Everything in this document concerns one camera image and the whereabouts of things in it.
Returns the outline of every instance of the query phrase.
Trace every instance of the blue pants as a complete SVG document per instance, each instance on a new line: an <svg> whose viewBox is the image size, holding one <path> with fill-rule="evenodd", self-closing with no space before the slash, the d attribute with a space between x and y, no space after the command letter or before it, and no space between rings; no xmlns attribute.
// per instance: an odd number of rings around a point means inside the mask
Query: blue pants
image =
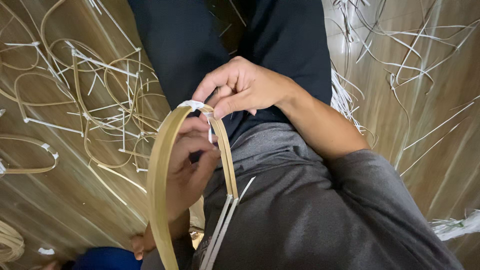
<svg viewBox="0 0 480 270"><path fill-rule="evenodd" d="M133 252L117 247L94 247L81 255L72 270L140 270Z"/></svg>

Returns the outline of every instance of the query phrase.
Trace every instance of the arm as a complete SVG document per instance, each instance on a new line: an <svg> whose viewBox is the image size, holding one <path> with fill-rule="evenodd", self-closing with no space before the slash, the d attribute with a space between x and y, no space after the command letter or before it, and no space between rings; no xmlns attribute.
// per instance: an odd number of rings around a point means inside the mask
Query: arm
<svg viewBox="0 0 480 270"><path fill-rule="evenodd" d="M370 149L357 128L332 107L295 84L275 104L288 117L305 142L325 159L332 160L361 149Z"/></svg>
<svg viewBox="0 0 480 270"><path fill-rule="evenodd" d="M312 97L292 79L255 65L242 57L207 74L193 95L205 101L221 119L236 110L279 107L305 142L326 159L335 159L360 149L369 149L362 135L345 117Z"/></svg>

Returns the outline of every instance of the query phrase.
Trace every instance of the gray shirt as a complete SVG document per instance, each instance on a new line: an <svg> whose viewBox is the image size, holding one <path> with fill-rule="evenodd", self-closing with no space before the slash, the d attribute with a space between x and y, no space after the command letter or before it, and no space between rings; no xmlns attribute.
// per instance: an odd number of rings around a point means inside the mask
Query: gray shirt
<svg viewBox="0 0 480 270"><path fill-rule="evenodd" d="M360 150L324 163L284 123L264 123L232 146L238 204L214 269L462 269L433 233L398 173ZM174 241L180 269L198 269L226 199L218 168L204 192L205 235ZM158 252L143 270L163 269Z"/></svg>

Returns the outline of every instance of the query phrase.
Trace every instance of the left hand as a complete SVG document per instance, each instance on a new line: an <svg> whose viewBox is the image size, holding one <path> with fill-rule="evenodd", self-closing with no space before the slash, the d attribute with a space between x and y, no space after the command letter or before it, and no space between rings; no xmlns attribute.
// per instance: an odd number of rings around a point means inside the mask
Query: left hand
<svg viewBox="0 0 480 270"><path fill-rule="evenodd" d="M168 222L176 220L200 197L212 177L220 150L211 144L208 137L210 125L198 117L185 119L175 140L168 163L167 213ZM203 151L197 163L192 164L189 155Z"/></svg>

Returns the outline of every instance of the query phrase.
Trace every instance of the dark pants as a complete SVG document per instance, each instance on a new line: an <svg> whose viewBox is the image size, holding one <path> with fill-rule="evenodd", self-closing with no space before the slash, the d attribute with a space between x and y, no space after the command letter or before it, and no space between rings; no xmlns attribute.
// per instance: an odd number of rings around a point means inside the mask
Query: dark pants
<svg viewBox="0 0 480 270"><path fill-rule="evenodd" d="M228 62L213 16L201 0L129 0L138 33L171 109L192 95L203 77ZM330 55L321 0L242 0L247 29L238 55L292 78L326 104L332 98ZM232 144L268 122L290 123L272 106L223 118Z"/></svg>

